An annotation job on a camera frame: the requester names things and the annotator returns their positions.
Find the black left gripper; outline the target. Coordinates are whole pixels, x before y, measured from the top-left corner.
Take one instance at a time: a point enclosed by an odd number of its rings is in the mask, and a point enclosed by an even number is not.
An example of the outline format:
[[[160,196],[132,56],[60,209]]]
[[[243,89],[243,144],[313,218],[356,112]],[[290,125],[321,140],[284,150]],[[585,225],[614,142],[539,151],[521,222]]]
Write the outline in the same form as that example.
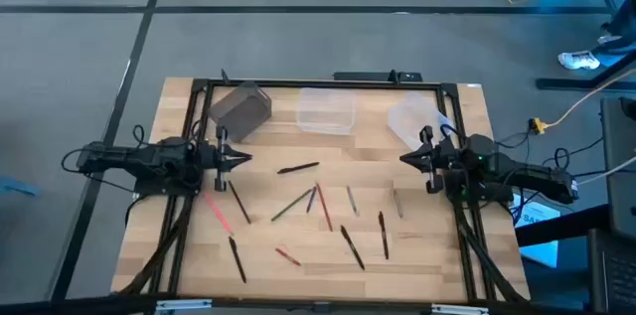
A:
[[[216,126],[217,145],[204,142],[200,145],[201,166],[204,170],[215,170],[214,190],[227,190],[227,173],[235,167],[251,160],[252,155],[233,149],[227,144],[228,132],[223,126]]]

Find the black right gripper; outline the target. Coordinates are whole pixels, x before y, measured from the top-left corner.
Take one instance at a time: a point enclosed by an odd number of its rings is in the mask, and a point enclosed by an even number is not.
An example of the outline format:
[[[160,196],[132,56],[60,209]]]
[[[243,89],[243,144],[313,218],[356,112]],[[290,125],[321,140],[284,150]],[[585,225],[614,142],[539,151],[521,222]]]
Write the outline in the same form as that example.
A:
[[[428,173],[429,180],[426,182],[428,194],[435,194],[443,189],[443,177],[437,173],[438,169],[450,170],[452,163],[459,161],[460,151],[454,146],[452,137],[446,133],[453,131],[450,125],[441,125],[442,138],[433,144],[433,127],[425,125],[420,133],[422,145],[414,151],[400,155],[401,162],[414,167],[420,173]]]

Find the black pencil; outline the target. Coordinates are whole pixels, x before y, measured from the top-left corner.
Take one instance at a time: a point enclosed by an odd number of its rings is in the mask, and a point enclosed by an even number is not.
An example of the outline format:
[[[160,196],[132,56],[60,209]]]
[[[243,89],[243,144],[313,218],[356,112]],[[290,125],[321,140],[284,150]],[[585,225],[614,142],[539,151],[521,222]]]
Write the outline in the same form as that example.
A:
[[[247,213],[247,211],[246,211],[246,209],[245,209],[245,207],[243,205],[242,200],[239,197],[239,194],[238,194],[233,182],[231,180],[228,180],[228,185],[230,186],[232,194],[234,195],[234,197],[235,197],[235,199],[236,199],[236,201],[238,203],[239,209],[240,209],[245,221],[247,222],[248,225],[251,225],[251,219],[250,219],[250,217],[249,217],[249,215],[248,215],[248,213]]]

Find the pink-red pencil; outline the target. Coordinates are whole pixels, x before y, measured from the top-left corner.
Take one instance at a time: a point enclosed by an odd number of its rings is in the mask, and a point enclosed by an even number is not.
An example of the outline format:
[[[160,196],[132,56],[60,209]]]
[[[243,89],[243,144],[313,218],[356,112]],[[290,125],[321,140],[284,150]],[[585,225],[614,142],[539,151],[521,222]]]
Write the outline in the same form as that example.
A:
[[[212,212],[215,214],[216,218],[222,224],[223,228],[228,232],[228,234],[230,236],[234,236],[235,234],[234,234],[232,228],[230,227],[228,221],[224,217],[224,215],[221,212],[221,210],[215,204],[215,202],[214,202],[213,198],[211,197],[211,195],[209,193],[204,193],[203,196],[204,196],[204,199],[207,202],[208,206],[211,208]]]

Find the black pen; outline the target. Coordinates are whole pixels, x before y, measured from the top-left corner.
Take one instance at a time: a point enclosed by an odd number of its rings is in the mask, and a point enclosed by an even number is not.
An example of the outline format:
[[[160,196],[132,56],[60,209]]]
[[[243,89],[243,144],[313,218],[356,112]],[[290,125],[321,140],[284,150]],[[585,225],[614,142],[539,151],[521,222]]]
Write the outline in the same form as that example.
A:
[[[384,217],[384,213],[382,211],[379,211],[378,220],[379,220],[379,225],[380,225],[380,229],[381,229],[384,257],[385,257],[386,260],[389,260],[389,258],[390,258],[389,243],[388,243],[388,236],[387,236],[385,217]]]
[[[301,165],[285,167],[285,168],[279,169],[276,172],[276,174],[282,175],[282,174],[292,173],[292,172],[300,171],[300,170],[303,170],[303,169],[316,167],[319,164],[320,164],[320,162],[315,161],[315,162],[305,163],[305,164],[301,164]]]
[[[233,253],[233,257],[235,259],[235,262],[236,262],[236,265],[237,265],[237,268],[238,268],[238,273],[239,273],[240,279],[241,279],[241,281],[243,283],[247,283],[246,275],[244,273],[244,269],[243,269],[243,266],[242,266],[242,263],[241,263],[241,260],[240,260],[240,256],[239,256],[238,245],[237,245],[235,239],[232,236],[229,236],[229,244],[230,244],[230,247],[231,247],[231,250],[232,250],[232,253]]]
[[[360,255],[359,255],[359,253],[358,253],[358,251],[357,251],[357,249],[356,249],[356,247],[355,247],[355,245],[354,245],[354,243],[353,243],[353,241],[352,241],[347,229],[344,226],[341,225],[340,226],[340,232],[341,232],[343,238],[345,239],[346,243],[348,244],[348,246],[349,246],[349,248],[350,248],[350,250],[351,250],[351,252],[352,252],[352,254],[353,254],[353,256],[354,256],[354,258],[356,260],[356,262],[360,266],[360,268],[362,270],[366,270],[366,267],[365,267]]]

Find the green pencil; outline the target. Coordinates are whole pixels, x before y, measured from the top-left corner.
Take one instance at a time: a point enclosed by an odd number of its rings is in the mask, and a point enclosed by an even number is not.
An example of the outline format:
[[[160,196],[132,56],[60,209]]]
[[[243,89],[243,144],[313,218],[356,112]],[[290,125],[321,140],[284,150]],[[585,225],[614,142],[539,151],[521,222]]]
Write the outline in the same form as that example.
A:
[[[278,220],[282,215],[284,215],[292,207],[294,207],[296,204],[298,204],[301,200],[303,200],[306,196],[308,196],[312,191],[313,191],[313,188],[310,188],[310,189],[306,190],[303,194],[298,196],[296,199],[294,199],[292,202],[290,202],[288,205],[286,205],[283,209],[281,209],[278,213],[276,213],[270,219],[270,221],[271,222],[275,222],[276,220]]]

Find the long red pencil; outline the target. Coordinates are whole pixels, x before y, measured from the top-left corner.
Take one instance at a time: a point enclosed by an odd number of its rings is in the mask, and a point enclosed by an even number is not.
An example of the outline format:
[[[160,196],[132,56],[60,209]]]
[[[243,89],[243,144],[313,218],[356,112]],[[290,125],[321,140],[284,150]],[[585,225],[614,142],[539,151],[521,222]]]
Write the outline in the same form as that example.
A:
[[[324,213],[324,217],[325,217],[325,220],[326,220],[326,223],[327,223],[328,230],[330,232],[332,232],[334,230],[333,229],[333,224],[332,224],[331,217],[330,217],[330,214],[329,214],[329,211],[328,211],[328,208],[327,208],[326,199],[325,199],[324,194],[322,192],[322,188],[321,188],[321,186],[320,186],[320,184],[318,182],[316,182],[316,189],[317,189],[317,193],[319,195],[320,203],[321,203],[321,206],[322,206],[322,209],[323,209],[323,213]]]

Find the short red Madisi pencil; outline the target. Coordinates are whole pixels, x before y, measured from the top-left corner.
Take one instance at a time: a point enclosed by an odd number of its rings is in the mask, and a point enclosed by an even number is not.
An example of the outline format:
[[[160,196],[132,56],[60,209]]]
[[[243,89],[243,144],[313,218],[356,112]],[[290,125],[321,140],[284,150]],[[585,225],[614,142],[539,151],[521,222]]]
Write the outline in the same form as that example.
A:
[[[285,250],[283,250],[280,247],[276,247],[275,251],[277,253],[279,253],[282,257],[284,257],[286,260],[288,260],[289,262],[291,262],[292,264],[296,265],[296,266],[302,266],[301,262],[299,260],[297,260],[296,258],[294,258],[293,256],[291,256],[288,252],[286,252]]]

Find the smoky grey plastic bin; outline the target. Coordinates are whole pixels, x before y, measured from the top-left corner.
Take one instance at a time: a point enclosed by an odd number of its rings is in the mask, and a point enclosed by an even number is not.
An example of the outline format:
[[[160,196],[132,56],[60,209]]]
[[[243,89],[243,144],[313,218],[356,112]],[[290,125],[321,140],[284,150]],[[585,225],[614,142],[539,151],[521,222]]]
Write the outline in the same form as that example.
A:
[[[210,108],[210,117],[241,142],[271,116],[271,98],[253,81],[236,87]]]

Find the white printed paper sheet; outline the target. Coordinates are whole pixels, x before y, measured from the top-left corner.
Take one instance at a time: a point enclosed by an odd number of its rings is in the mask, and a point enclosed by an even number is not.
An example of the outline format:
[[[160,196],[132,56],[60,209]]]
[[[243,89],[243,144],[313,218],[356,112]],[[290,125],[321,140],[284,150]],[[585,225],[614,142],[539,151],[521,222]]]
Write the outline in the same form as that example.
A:
[[[521,196],[514,194],[513,203],[510,205],[509,211],[512,214],[515,228],[555,219],[560,216],[560,211],[558,210],[540,203],[528,202],[527,198],[524,201],[524,205],[521,206]]]

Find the black desk beam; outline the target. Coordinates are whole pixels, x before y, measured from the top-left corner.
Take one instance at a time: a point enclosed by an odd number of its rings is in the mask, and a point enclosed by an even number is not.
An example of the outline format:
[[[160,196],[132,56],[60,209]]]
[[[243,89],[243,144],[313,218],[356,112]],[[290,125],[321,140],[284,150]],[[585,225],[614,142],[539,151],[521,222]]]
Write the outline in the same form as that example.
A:
[[[609,225],[609,206],[601,205],[516,228],[516,239],[519,247],[530,246],[585,236],[592,229],[607,231]]]

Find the person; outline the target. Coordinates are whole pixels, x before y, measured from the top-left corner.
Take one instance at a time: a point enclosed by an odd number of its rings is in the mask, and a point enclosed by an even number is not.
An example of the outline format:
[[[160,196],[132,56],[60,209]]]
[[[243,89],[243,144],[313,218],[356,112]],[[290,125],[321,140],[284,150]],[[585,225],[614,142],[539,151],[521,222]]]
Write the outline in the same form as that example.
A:
[[[567,70],[609,68],[636,52],[636,0],[624,0],[609,22],[601,25],[603,34],[590,50],[560,53],[558,62]]]

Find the grey computer case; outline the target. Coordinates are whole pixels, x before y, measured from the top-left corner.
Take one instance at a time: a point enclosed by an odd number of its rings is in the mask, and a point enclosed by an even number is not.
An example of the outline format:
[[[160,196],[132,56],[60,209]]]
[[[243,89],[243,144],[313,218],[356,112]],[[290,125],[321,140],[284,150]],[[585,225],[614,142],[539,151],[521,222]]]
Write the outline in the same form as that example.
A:
[[[600,109],[606,169],[633,159],[605,178],[610,224],[616,233],[636,239],[636,99],[605,98]]]

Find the black laptop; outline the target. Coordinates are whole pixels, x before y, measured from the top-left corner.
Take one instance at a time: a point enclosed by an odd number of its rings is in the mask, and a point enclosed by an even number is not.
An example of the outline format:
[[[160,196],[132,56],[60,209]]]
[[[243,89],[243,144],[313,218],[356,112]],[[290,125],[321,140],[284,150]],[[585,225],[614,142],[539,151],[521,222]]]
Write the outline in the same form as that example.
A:
[[[636,241],[601,230],[591,230],[587,241],[591,308],[636,315]]]

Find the silver frame bracket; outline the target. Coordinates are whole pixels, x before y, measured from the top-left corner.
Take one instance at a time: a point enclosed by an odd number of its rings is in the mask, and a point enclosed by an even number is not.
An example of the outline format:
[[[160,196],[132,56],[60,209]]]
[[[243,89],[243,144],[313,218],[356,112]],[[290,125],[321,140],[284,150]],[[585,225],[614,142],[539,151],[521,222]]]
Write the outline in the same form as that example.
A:
[[[160,300],[156,303],[155,313],[159,315],[174,315],[176,311],[180,310],[210,309],[212,306],[212,299]]]
[[[430,307],[431,315],[490,315],[489,309],[464,305],[437,304]]]

